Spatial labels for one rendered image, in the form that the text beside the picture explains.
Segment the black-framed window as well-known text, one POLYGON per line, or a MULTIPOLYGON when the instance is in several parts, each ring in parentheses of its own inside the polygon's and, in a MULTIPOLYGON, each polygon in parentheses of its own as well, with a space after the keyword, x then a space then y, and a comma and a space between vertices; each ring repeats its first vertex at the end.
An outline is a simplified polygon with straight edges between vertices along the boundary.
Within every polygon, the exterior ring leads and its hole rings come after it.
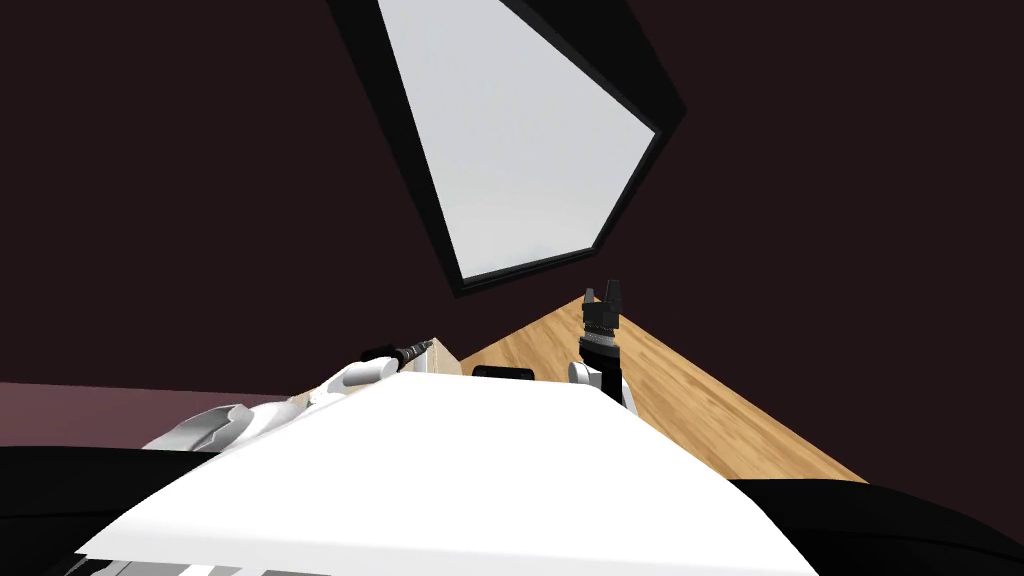
POLYGON ((628 0, 326 0, 452 293, 596 254, 686 108, 628 0))

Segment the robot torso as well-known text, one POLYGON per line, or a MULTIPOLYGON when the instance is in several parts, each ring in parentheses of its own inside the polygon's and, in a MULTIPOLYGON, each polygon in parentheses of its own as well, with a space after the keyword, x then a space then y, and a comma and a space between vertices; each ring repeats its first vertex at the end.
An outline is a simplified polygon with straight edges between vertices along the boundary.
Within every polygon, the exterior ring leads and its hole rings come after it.
POLYGON ((228 449, 81 553, 322 576, 817 576, 586 384, 400 373, 228 449))

